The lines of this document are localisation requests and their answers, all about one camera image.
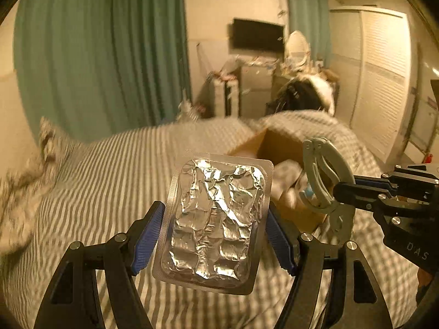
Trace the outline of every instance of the aluminum foil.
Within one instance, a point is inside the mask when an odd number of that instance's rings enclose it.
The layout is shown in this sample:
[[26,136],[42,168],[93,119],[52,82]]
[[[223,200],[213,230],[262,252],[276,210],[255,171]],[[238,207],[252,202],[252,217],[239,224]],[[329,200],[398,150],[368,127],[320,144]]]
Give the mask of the aluminum foil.
[[248,278],[250,239],[262,217],[260,169],[192,159],[179,175],[162,268],[190,282]]

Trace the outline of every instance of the striped bedsheet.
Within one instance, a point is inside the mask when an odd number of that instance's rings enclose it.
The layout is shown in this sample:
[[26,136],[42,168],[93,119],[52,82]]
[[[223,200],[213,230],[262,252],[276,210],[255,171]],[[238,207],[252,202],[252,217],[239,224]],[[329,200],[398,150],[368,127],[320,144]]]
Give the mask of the striped bedsheet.
[[[32,328],[53,272],[72,241],[102,243],[126,231],[155,200],[165,201],[176,158],[188,148],[225,154],[262,127],[300,139],[324,136],[333,141],[356,174],[378,176],[373,156],[352,132],[325,113],[286,112],[258,123],[214,119],[171,124],[114,135],[84,145],[60,137],[63,160],[56,183],[41,204],[31,243],[5,259],[2,289],[8,309],[24,329]],[[320,238],[331,240],[322,226]],[[393,324],[403,324],[415,309],[417,267],[387,249],[372,216],[357,210],[353,239],[369,261],[385,296]],[[140,299],[157,328],[273,328],[286,301],[292,278],[265,243],[249,296],[195,291],[155,280],[148,267],[135,278]],[[97,272],[106,327],[116,328],[103,271]],[[329,283],[322,278],[315,321]]]

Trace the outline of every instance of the wardrobe door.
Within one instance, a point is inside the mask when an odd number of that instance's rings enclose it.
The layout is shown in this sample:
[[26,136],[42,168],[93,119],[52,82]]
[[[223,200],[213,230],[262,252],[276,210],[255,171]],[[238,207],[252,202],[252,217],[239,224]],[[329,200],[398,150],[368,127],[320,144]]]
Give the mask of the wardrobe door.
[[407,16],[361,11],[361,85],[351,127],[383,162],[392,150],[407,104],[411,43]]
[[350,126],[359,87],[361,19],[359,11],[331,11],[331,69],[340,76],[335,117]]

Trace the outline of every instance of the clamp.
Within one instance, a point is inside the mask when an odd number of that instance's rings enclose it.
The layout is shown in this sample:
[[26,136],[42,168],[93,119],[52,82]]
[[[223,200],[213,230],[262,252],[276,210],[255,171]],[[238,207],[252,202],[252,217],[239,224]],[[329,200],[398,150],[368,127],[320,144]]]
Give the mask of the clamp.
[[118,328],[152,329],[132,276],[148,264],[159,238],[164,210],[165,205],[155,201],[143,219],[106,243],[71,243],[47,287],[34,329],[105,329],[96,270],[105,270]]
[[310,327],[322,273],[327,269],[332,275],[322,328],[392,328],[378,282],[354,241],[321,243],[283,219],[273,203],[268,210],[266,232],[279,265],[295,276],[275,329]]
[[355,207],[339,203],[324,186],[319,172],[319,168],[322,169],[333,184],[339,182],[355,184],[349,165],[334,145],[323,137],[310,138],[303,142],[303,163],[309,184],[320,206],[311,204],[304,191],[300,192],[300,199],[313,211],[329,215],[329,224],[336,233],[339,243],[350,240]]

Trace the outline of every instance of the white wall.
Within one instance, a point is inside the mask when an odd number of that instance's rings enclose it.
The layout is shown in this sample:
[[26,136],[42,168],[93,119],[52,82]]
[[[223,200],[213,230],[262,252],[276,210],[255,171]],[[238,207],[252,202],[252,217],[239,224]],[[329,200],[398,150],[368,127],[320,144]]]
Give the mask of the white wall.
[[286,0],[185,0],[185,2],[193,100],[197,99],[209,72],[219,71],[229,55],[236,53],[229,49],[228,33],[228,25],[232,23],[234,17],[288,25],[287,15],[277,16],[280,10],[288,10]]
[[330,9],[338,6],[341,6],[341,3],[339,3],[337,0],[328,0],[328,7]]
[[18,2],[0,25],[0,178],[17,170],[38,149],[27,123],[13,62],[14,23]]

